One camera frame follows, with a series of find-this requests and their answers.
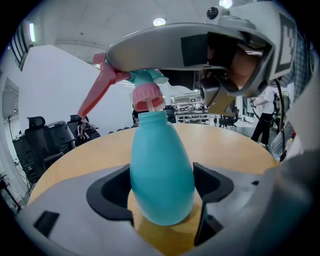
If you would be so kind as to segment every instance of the black camera lens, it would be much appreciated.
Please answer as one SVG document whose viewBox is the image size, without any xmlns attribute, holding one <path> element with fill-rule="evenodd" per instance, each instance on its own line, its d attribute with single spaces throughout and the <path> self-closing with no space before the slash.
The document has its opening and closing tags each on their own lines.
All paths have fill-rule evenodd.
<svg viewBox="0 0 320 256">
<path fill-rule="evenodd" d="M 216 7 L 211 7 L 207 12 L 206 16 L 209 20 L 213 20 L 215 17 L 218 16 L 219 10 Z"/>
</svg>

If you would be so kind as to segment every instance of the floor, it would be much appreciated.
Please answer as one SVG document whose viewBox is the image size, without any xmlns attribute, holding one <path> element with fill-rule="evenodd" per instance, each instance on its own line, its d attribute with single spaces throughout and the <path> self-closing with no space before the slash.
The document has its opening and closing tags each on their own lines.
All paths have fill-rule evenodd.
<svg viewBox="0 0 320 256">
<path fill-rule="evenodd" d="M 254 134 L 254 131 L 256 128 L 252 123 L 242 121 L 240 119 L 234 125 L 236 127 L 234 127 L 234 126 L 228 127 L 228 130 L 232 130 L 236 133 L 242 134 L 242 135 L 249 137 L 249 138 L 251 138 L 251 136 Z M 276 132 L 273 130 L 270 130 L 269 142 L 268 142 L 269 148 L 270 148 L 272 141 L 276 138 L 276 136 L 277 136 Z M 261 142 L 261 138 L 262 138 L 262 135 L 260 135 L 258 142 Z"/>
</svg>

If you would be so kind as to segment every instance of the black pants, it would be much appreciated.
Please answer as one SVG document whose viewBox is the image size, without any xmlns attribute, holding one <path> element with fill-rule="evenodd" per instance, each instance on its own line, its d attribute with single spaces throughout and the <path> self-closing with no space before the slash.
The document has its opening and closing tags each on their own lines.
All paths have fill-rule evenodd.
<svg viewBox="0 0 320 256">
<path fill-rule="evenodd" d="M 270 133 L 270 124 L 273 118 L 273 114 L 262 113 L 260 116 L 260 121 L 257 123 L 251 140 L 257 142 L 260 134 L 262 133 L 261 142 L 268 145 L 269 133 Z"/>
</svg>

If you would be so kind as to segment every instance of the bottle neck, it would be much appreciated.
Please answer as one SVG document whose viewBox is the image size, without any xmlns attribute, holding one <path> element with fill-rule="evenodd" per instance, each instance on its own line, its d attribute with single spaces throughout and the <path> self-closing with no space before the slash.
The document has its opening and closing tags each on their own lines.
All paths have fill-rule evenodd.
<svg viewBox="0 0 320 256">
<path fill-rule="evenodd" d="M 165 111 L 155 111 L 155 112 L 145 112 L 138 114 L 140 126 L 148 125 L 165 125 L 167 120 L 167 112 Z"/>
</svg>

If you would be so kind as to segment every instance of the desk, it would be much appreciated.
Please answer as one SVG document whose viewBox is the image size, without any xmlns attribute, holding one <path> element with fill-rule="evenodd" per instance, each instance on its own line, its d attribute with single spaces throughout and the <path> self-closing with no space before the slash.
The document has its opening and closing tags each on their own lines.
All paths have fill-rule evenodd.
<svg viewBox="0 0 320 256">
<path fill-rule="evenodd" d="M 174 124 L 188 154 L 190 163 L 262 174 L 274 167 L 276 160 L 259 144 L 234 131 L 203 124 Z M 130 162 L 135 128 L 111 133 L 87 142 L 57 160 L 35 186 L 29 203 L 52 185 L 76 176 Z M 158 226 L 145 219 L 132 191 L 128 209 L 133 213 L 135 230 L 165 255 L 185 253 L 194 247 L 200 221 L 202 200 L 195 191 L 189 216 L 173 226 Z"/>
<path fill-rule="evenodd" d="M 186 122 L 185 117 L 193 117 L 195 118 L 188 118 L 187 121 L 189 120 L 209 120 L 209 115 L 208 111 L 202 111 L 202 110 L 196 110 L 192 112 L 180 112 L 180 113 L 175 113 L 175 121 L 178 124 L 179 123 L 179 117 L 183 117 L 183 122 Z"/>
</svg>

